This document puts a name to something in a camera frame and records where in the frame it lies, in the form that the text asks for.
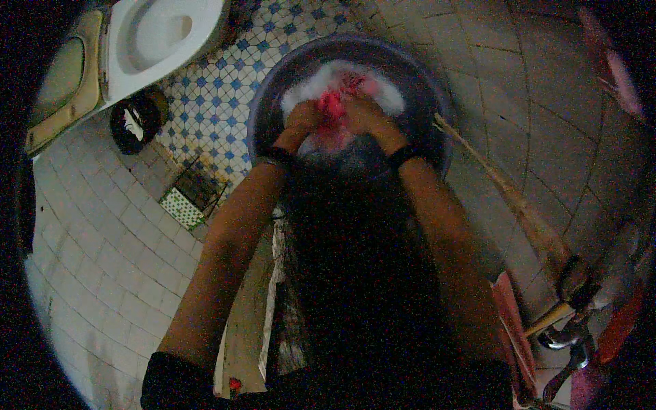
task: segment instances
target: floor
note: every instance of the floor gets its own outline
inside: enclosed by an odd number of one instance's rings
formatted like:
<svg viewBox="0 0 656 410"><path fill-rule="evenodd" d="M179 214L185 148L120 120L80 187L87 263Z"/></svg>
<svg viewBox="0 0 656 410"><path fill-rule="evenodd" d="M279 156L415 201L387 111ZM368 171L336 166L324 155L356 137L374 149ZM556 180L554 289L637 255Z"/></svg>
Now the floor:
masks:
<svg viewBox="0 0 656 410"><path fill-rule="evenodd" d="M263 0L253 27L218 51L162 82L171 112L156 140L186 165L228 182L228 193L251 169L246 144L249 103L266 74L289 51L317 37L361 30L349 0Z"/></svg>

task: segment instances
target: tiled wall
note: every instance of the tiled wall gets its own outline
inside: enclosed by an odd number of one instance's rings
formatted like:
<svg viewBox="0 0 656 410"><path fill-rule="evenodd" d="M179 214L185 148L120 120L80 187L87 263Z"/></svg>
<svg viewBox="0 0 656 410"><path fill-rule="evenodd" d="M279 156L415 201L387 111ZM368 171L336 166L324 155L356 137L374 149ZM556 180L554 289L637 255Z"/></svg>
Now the tiled wall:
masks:
<svg viewBox="0 0 656 410"><path fill-rule="evenodd" d="M459 128L585 258L599 255L639 183L639 131L598 86L567 1L361 1L365 28L413 49L451 89ZM504 253L528 319L555 301L482 169L456 154L447 180Z"/></svg>
<svg viewBox="0 0 656 410"><path fill-rule="evenodd" d="M34 165L33 302L65 371L99 409L140 408L146 365L202 248L121 160L99 115Z"/></svg>

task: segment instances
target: broom handle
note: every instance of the broom handle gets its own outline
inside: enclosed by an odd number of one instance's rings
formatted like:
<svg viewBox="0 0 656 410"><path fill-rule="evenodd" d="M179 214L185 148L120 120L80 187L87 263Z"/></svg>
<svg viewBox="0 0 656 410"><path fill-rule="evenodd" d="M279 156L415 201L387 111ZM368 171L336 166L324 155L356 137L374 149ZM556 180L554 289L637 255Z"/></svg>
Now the broom handle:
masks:
<svg viewBox="0 0 656 410"><path fill-rule="evenodd" d="M567 245L560 239L544 218L531 206L511 179L492 161L479 154L460 133L438 113L435 114L438 128L462 144L467 152L485 169L492 183L497 187L506 205L517 218L526 238L538 256L541 264L546 266L547 279L555 287L560 282L560 273L572 255Z"/></svg>

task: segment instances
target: basin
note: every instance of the basin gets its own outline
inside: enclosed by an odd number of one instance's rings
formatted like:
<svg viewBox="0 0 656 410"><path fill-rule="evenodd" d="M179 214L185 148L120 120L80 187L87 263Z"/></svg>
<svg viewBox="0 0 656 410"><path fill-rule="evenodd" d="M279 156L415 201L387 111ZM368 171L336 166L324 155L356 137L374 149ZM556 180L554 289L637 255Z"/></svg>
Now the basin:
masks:
<svg viewBox="0 0 656 410"><path fill-rule="evenodd" d="M285 91L332 60L370 66L389 78L405 100L405 111L394 120L410 141L424 148L428 160L444 176L453 143L431 124L435 112L453 123L454 111L441 81L401 47L352 33L311 41L287 54L269 71L251 102L247 134L250 156L256 157L262 147L272 144L283 130L281 99ZM343 174L350 164L363 163L369 180L389 175L384 155L371 138L361 138L347 148L334 172Z"/></svg>

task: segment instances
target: wall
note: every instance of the wall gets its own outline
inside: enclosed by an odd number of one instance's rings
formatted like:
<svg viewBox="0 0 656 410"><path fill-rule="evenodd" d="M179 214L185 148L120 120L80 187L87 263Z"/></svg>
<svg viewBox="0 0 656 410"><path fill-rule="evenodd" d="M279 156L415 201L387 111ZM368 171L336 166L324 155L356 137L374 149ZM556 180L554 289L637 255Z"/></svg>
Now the wall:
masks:
<svg viewBox="0 0 656 410"><path fill-rule="evenodd" d="M26 270L35 309L75 387L96 408L139 409L150 354L202 246L123 166L105 120L68 131L36 161Z"/></svg>

